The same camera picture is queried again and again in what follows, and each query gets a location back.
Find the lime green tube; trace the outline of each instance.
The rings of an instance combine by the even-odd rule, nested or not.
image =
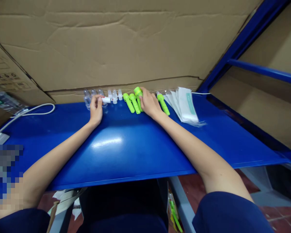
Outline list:
[[[163,112],[166,113],[166,115],[169,116],[170,112],[169,112],[168,107],[167,107],[167,105],[166,105],[166,103],[164,101],[164,96],[161,93],[156,92],[156,97],[157,97],[157,100],[159,101],[159,103],[161,104]]]
[[[136,96],[137,98],[139,98],[139,96],[143,96],[143,94],[142,94],[142,90],[140,89],[140,87],[136,87],[136,88],[134,89],[134,92],[135,92],[135,96]]]
[[[136,101],[136,96],[133,93],[131,93],[129,95],[129,98],[133,103],[133,107],[135,108],[136,113],[140,114],[140,109],[139,109],[139,106],[138,106],[137,101]]]
[[[143,112],[143,110],[141,108],[140,98],[138,96],[136,96],[136,99],[137,99],[137,103],[138,103],[138,106],[139,106],[140,111]]]
[[[134,109],[134,107],[133,107],[133,105],[132,105],[132,102],[131,102],[130,99],[129,99],[129,95],[128,95],[127,93],[124,93],[124,94],[123,94],[123,99],[124,99],[124,101],[127,103],[127,106],[128,106],[128,108],[129,108],[130,112],[131,112],[131,113],[135,113],[135,109]]]

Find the person's left hand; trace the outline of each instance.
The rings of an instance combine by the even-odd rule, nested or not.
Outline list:
[[[97,127],[102,119],[102,97],[103,95],[94,95],[91,100],[91,118],[88,122],[92,127]]]

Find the blue tabletop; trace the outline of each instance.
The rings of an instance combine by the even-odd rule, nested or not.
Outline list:
[[[244,130],[205,97],[193,95],[196,113],[207,125],[180,123],[234,168],[289,162]],[[36,112],[47,112],[51,106]],[[16,167],[26,171],[34,162],[88,122],[84,103],[56,105],[53,113],[21,117],[4,130],[6,144],[24,145]],[[49,186],[59,190],[107,183],[185,175],[196,171],[170,136],[145,113],[131,114],[124,101],[103,108],[101,124],[92,132]]]

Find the hand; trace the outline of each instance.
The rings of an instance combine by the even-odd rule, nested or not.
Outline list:
[[[102,119],[102,97],[103,95],[94,95],[91,100],[91,118],[88,122],[92,127],[97,127]]]
[[[165,114],[162,111],[155,94],[151,94],[144,87],[140,87],[140,89],[142,90],[143,93],[143,97],[140,96],[142,110],[144,110],[144,112],[148,114],[150,117],[152,117],[154,120],[156,120],[157,117],[162,116],[162,113]]]

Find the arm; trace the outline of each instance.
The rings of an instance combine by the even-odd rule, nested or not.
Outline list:
[[[162,110],[154,94],[141,88],[141,108],[159,123],[201,175],[206,192],[223,191],[241,196],[249,201],[252,198],[238,173],[213,149],[174,122]]]
[[[35,162],[24,173],[23,178],[20,178],[19,183],[15,183],[15,188],[11,189],[10,197],[3,200],[4,204],[0,205],[0,208],[2,208],[0,210],[0,218],[20,209],[36,208],[38,206],[48,185],[91,132],[99,125],[102,118],[101,97],[101,95],[95,95],[92,98],[91,118],[89,122],[67,140]]]

